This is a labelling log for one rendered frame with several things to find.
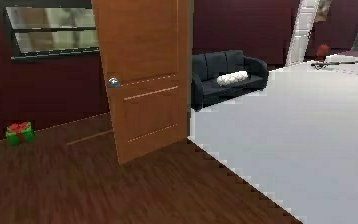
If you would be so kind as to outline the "dark blue sofa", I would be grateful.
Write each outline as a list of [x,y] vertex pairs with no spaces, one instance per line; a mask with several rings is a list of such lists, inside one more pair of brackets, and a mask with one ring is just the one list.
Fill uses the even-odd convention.
[[267,64],[228,50],[192,56],[191,108],[202,108],[242,96],[267,86]]

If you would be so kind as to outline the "brown wooden room door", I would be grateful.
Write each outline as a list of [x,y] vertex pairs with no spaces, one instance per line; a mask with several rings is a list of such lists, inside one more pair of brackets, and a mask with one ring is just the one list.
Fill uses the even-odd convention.
[[190,1],[91,1],[118,162],[186,139]]

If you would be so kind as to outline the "white patterned cushion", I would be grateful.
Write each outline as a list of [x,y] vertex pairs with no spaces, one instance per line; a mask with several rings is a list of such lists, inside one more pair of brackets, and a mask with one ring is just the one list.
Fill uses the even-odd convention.
[[246,71],[237,71],[225,75],[221,75],[216,79],[219,86],[227,86],[240,81],[244,81],[249,77]]

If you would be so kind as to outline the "black framed window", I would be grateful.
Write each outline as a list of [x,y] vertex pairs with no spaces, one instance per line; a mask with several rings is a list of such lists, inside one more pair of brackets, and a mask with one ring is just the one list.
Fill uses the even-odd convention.
[[0,0],[12,61],[97,54],[91,0]]

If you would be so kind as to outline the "red round ball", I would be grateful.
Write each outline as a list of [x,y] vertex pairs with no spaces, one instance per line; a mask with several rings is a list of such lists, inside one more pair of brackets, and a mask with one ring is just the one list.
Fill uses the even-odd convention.
[[325,57],[328,52],[329,52],[329,46],[326,44],[322,44],[317,48],[316,56]]

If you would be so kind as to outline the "green gift box red bow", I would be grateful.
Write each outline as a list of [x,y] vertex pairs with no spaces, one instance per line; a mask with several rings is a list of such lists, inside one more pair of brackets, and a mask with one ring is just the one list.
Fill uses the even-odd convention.
[[34,139],[34,131],[30,122],[13,123],[7,127],[6,139],[12,146],[29,143]]

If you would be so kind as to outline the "black long bar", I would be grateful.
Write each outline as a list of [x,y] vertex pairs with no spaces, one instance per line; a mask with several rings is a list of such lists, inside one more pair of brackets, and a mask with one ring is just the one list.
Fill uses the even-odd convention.
[[323,69],[327,66],[331,65],[342,65],[342,64],[358,64],[358,60],[356,61],[342,61],[342,62],[316,62],[310,64],[312,67],[314,67],[317,70]]

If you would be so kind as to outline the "white door frame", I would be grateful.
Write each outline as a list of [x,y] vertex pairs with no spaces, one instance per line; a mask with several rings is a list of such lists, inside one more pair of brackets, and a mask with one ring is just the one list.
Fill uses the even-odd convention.
[[318,5],[319,0],[300,0],[286,59],[287,66],[304,61]]

